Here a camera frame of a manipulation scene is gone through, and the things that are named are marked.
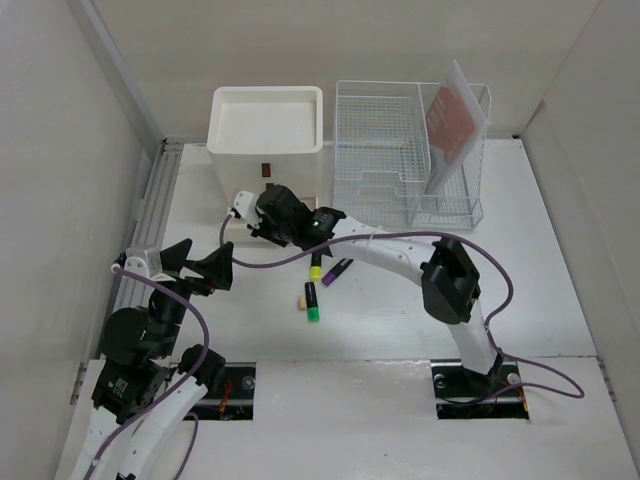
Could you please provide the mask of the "white bottom drawer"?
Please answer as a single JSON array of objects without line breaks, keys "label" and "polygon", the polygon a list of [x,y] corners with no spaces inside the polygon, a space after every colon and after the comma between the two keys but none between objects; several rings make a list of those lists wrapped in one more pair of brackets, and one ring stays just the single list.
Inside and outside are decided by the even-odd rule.
[{"label": "white bottom drawer", "polygon": [[[303,203],[307,205],[310,209],[310,206],[317,205],[316,197],[303,197],[300,199]],[[236,219],[229,207],[229,213],[231,215],[231,219],[227,222],[226,227],[223,229],[224,238],[226,240],[232,241],[235,244],[251,244],[256,243],[258,240],[264,241],[267,243],[271,243],[267,240],[261,238],[254,238],[250,235],[251,228],[257,228],[259,226],[259,222],[257,224],[251,225],[244,222],[242,219]],[[310,209],[310,217],[312,216],[313,210]]]}]

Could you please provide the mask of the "white drawer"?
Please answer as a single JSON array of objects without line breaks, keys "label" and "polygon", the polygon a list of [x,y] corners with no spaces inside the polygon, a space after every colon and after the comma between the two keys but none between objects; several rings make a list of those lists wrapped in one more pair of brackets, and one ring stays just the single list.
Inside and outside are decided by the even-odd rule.
[{"label": "white drawer", "polygon": [[[317,205],[316,197],[303,197],[300,199],[303,203],[307,205],[310,209],[310,206]],[[259,226],[259,222],[257,224],[251,225],[244,222],[242,219],[236,219],[229,207],[229,213],[231,215],[231,219],[227,222],[226,227],[223,229],[224,238],[226,240],[232,241],[235,244],[251,244],[256,243],[258,240],[264,241],[267,243],[271,243],[267,240],[261,238],[254,238],[250,235],[251,228],[257,228]],[[312,216],[313,210],[310,209],[310,217]]]},{"label": "white drawer", "polygon": [[284,183],[306,181],[317,169],[321,156],[311,154],[210,154],[214,170],[221,180]]},{"label": "white drawer", "polygon": [[[260,194],[267,190],[267,184],[271,180],[231,180],[220,181],[221,192],[226,199],[230,199],[237,190],[245,190],[254,194]],[[322,181],[285,183],[273,181],[274,185],[284,185],[298,197],[320,197],[323,193],[324,184]]]}]

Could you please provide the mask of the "yellow highlighter marker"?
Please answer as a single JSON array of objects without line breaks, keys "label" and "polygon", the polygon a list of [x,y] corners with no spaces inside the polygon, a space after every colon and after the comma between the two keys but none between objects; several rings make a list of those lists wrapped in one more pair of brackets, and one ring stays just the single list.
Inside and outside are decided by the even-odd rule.
[{"label": "yellow highlighter marker", "polygon": [[311,255],[309,277],[313,282],[318,282],[322,278],[322,254],[319,252],[314,252]]}]

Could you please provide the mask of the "purple highlighter marker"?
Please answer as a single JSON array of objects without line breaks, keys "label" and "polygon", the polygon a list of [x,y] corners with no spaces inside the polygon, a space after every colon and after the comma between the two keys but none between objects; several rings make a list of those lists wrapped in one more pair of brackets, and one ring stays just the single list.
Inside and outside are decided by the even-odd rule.
[{"label": "purple highlighter marker", "polygon": [[352,259],[341,259],[322,277],[321,283],[325,287],[329,287],[346,271],[347,268],[351,266],[352,263]]}]

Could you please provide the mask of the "white top drawer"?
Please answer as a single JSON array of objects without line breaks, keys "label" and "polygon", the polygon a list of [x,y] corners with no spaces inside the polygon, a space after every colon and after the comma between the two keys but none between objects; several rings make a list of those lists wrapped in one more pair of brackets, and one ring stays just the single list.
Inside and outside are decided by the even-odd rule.
[{"label": "white top drawer", "polygon": [[221,180],[284,183],[306,181],[317,169],[321,156],[311,154],[210,154],[214,170]]}]

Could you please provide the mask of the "green highlighter marker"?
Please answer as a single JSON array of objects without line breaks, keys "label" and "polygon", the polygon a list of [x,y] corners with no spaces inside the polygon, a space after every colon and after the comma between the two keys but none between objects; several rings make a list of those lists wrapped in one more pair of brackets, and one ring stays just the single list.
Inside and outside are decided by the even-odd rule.
[{"label": "green highlighter marker", "polygon": [[310,281],[304,285],[304,296],[307,320],[311,323],[320,321],[320,310],[315,283]]}]

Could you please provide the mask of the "clear mesh document pouch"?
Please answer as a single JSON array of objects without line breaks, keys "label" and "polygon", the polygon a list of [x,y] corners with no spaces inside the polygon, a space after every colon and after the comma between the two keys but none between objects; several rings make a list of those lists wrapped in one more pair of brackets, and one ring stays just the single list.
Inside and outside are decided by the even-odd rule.
[{"label": "clear mesh document pouch", "polygon": [[439,195],[488,129],[488,117],[456,60],[440,83],[425,121],[430,153],[425,194]]}]

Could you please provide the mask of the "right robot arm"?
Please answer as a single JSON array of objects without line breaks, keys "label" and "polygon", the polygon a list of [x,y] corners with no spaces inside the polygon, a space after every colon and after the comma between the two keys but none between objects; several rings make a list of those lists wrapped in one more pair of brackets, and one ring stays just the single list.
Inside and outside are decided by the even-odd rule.
[{"label": "right robot arm", "polygon": [[378,230],[330,207],[310,210],[282,185],[260,195],[241,191],[232,206],[254,237],[364,262],[416,284],[425,311],[448,327],[458,347],[471,395],[484,397],[496,388],[502,358],[485,327],[478,269],[460,240],[442,238],[429,244]]}]

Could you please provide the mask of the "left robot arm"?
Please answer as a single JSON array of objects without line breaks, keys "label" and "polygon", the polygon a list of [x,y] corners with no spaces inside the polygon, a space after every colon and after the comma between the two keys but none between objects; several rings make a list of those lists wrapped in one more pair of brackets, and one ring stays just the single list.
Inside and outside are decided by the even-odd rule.
[{"label": "left robot arm", "polygon": [[208,334],[184,351],[177,366],[161,363],[173,353],[186,313],[204,320],[191,297],[232,286],[232,243],[197,261],[188,257],[191,247],[189,239],[164,250],[130,247],[113,262],[113,273],[152,293],[146,306],[121,308],[104,325],[99,350],[105,363],[72,478],[146,479],[179,424],[199,420],[193,409],[200,400],[221,390],[220,404],[227,404],[232,383]]}]

